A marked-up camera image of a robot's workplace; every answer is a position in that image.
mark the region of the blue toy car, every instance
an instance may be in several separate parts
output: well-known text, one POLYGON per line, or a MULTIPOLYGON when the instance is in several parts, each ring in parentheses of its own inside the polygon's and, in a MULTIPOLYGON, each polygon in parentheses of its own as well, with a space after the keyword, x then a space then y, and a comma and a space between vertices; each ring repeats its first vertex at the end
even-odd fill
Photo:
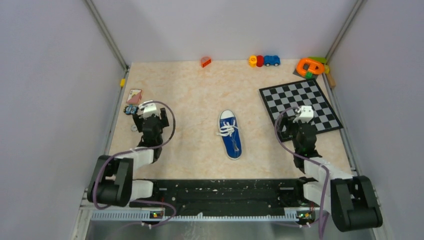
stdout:
POLYGON ((125 108, 123 109, 123 112, 126 115, 131 115, 131 114, 136 114, 138 109, 139 109, 138 106, 129 105, 129 106, 125 106, 125 108))
POLYGON ((264 56, 263 64, 269 67, 271 65, 278 66, 281 63, 280 63, 280 58, 277 55, 275 55, 275 56, 264 56))

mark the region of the orange toy block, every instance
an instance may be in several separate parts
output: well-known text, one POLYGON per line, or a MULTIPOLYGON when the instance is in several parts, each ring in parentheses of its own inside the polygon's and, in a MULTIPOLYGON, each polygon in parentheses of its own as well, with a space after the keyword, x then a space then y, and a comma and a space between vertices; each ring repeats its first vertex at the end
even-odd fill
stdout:
POLYGON ((200 65, 202 68, 206 67, 211 62, 212 62, 212 59, 208 56, 204 56, 200 59, 200 65))

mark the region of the chess board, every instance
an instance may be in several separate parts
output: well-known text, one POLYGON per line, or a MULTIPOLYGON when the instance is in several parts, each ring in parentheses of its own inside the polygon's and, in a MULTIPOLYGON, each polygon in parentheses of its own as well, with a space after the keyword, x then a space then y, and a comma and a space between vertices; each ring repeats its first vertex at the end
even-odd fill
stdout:
MULTIPOLYGON (((311 125, 316 127, 317 134, 343 128, 315 78, 261 88, 259 92, 272 125, 275 124, 277 117, 283 110, 307 105, 313 108, 314 118, 311 125)), ((284 115, 294 116, 295 111, 289 110, 284 115)), ((281 141, 290 140, 290 137, 284 133, 285 131, 286 127, 279 133, 281 141)))

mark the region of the red toy block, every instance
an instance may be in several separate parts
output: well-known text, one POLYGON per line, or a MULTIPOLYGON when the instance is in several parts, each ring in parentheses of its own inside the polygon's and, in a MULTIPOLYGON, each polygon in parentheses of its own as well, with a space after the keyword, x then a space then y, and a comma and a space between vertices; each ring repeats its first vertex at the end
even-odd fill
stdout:
POLYGON ((212 59, 208 56, 204 56, 200 59, 200 65, 202 68, 206 67, 211 62, 212 62, 212 59))
POLYGON ((256 66, 262 67, 264 65, 264 56, 258 55, 257 57, 256 66))

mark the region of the cable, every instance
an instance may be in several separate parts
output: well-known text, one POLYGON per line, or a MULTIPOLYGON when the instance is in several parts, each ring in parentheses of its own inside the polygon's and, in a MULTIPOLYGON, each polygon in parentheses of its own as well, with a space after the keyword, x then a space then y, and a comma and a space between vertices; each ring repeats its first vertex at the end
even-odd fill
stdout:
POLYGON ((142 227, 149 227, 150 229, 152 229, 152 228, 156 228, 156 227, 159 227, 159 226, 162 226, 162 225, 164 225, 164 224, 166 224, 169 220, 171 220, 173 217, 175 217, 175 215, 177 215, 177 209, 173 206, 173 205, 171 205, 171 204, 169 204, 169 203, 166 203, 166 202, 160 202, 160 201, 145 201, 145 200, 134 200, 134 201, 132 201, 133 203, 135 202, 135 203, 141 203, 141 204, 154 204, 154 205, 162 205, 162 206, 168 206, 168 207, 170 207, 172 210, 173 210, 173 213, 172 213, 172 215, 170 216, 170 217, 168 217, 167 219, 165 219, 164 221, 161 221, 161 222, 159 222, 158 224, 155 224, 155 225, 151 225, 151 224, 145 224, 144 222, 130 222, 130 223, 127 223, 127 224, 125 224, 125 225, 123 225, 123 226, 121 226, 121 227, 119 227, 118 229, 116 229, 115 231, 113 231, 111 234, 109 234, 104 240, 107 240, 107 239, 109 239, 109 238, 111 238, 113 235, 115 235, 117 232, 119 232, 119 231, 121 231, 122 229, 124 229, 124 228, 126 228, 126 227, 129 227, 129 226, 132 226, 132 225, 141 225, 142 227))
POLYGON ((145 150, 149 150, 149 149, 158 149, 158 148, 161 148, 161 147, 165 146, 166 144, 168 144, 171 141, 171 139, 173 138, 174 134, 175 134, 175 115, 174 115, 174 112, 172 111, 172 109, 168 105, 166 105, 165 103, 163 103, 161 101, 155 101, 155 100, 148 101, 148 102, 143 103, 142 105, 144 106, 144 105, 147 105, 147 104, 161 104, 161 105, 165 106, 165 108, 167 108, 169 110, 169 112, 172 115, 172 132, 171 132, 171 135, 169 136, 169 138, 168 138, 167 141, 165 141, 164 143, 162 143, 159 146, 151 146, 151 147, 138 148, 138 149, 134 149, 134 150, 118 152, 118 153, 115 153, 112 156, 110 156, 104 162, 103 166, 101 166, 100 170, 98 171, 97 177, 96 177, 96 179, 94 181, 94 187, 93 187, 93 193, 92 193, 93 194, 93 196, 92 196, 92 198, 93 198, 93 204, 94 204, 95 208, 97 208, 99 210, 106 209, 106 208, 108 208, 110 206, 110 205, 99 206, 99 204, 97 202, 97 188, 99 187, 100 179, 102 178, 102 175, 105 172, 106 166, 109 164, 109 162, 112 161, 112 159, 114 159, 115 157, 117 157, 119 155, 130 154, 133 151, 140 152, 140 151, 145 151, 145 150))
POLYGON ((278 115, 278 117, 277 117, 277 119, 275 120, 275 124, 274 124, 274 133, 275 133, 275 136, 276 136, 276 138, 277 138, 277 140, 278 140, 278 142, 279 142, 279 144, 287 151, 287 152, 289 152, 289 153, 291 153, 293 156, 295 156, 295 157, 298 157, 298 158, 300 158, 300 159, 303 159, 303 160, 306 160, 306 161, 309 161, 309 162, 311 162, 311 163, 313 163, 313 164, 315 164, 315 165, 318 165, 318 166, 321 166, 324 170, 325 170, 325 180, 324 180, 324 185, 323 185, 323 187, 322 187, 322 194, 321 194, 321 201, 320 201, 320 203, 319 203, 319 219, 318 219, 318 233, 319 233, 319 239, 323 239, 323 236, 324 236, 324 228, 325 228, 325 226, 326 226, 326 223, 327 223, 327 220, 325 220, 324 218, 323 218, 323 215, 324 215, 324 200, 325 200, 325 196, 326 196, 326 190, 327 190, 327 183, 328 183, 328 181, 329 181, 329 177, 330 177, 330 170, 325 166, 325 165, 322 165, 322 164, 320 164, 319 162, 317 162, 317 161, 315 161, 315 160, 312 160, 312 159, 310 159, 310 158, 307 158, 307 157, 304 157, 304 156, 302 156, 302 155, 299 155, 299 154, 297 154, 297 153, 295 153, 295 152, 293 152, 293 151, 291 151, 290 149, 288 149, 287 147, 286 147, 286 145, 284 145, 284 143, 280 140, 280 138, 279 138, 279 135, 278 135, 278 132, 279 132, 279 125, 280 125, 280 123, 281 123, 281 120, 283 119, 283 115, 284 115, 284 113, 286 113, 287 111, 289 111, 289 110, 293 110, 293 109, 297 109, 298 107, 289 107, 289 108, 287 108, 287 109, 285 109, 285 110, 283 110, 279 115, 278 115))
POLYGON ((309 214, 312 214, 314 210, 315 210, 315 204, 313 201, 311 201, 309 205, 309 214))
MULTIPOLYGON (((327 224, 327 219, 328 219, 328 217, 329 217, 329 213, 328 212, 326 212, 325 214, 324 214, 324 225, 325 224, 327 224)), ((305 227, 305 226, 312 226, 312 225, 314 225, 314 224, 317 224, 318 222, 319 222, 319 218, 318 219, 315 219, 315 221, 314 222, 312 222, 312 223, 309 223, 309 225, 307 225, 307 224, 305 224, 305 225, 299 225, 299 224, 285 224, 285 223, 281 223, 281 222, 277 222, 277 221, 273 221, 272 223, 273 224, 276 224, 276 225, 280 225, 280 226, 284 226, 284 227, 290 227, 290 228, 302 228, 302 227, 305 227)))

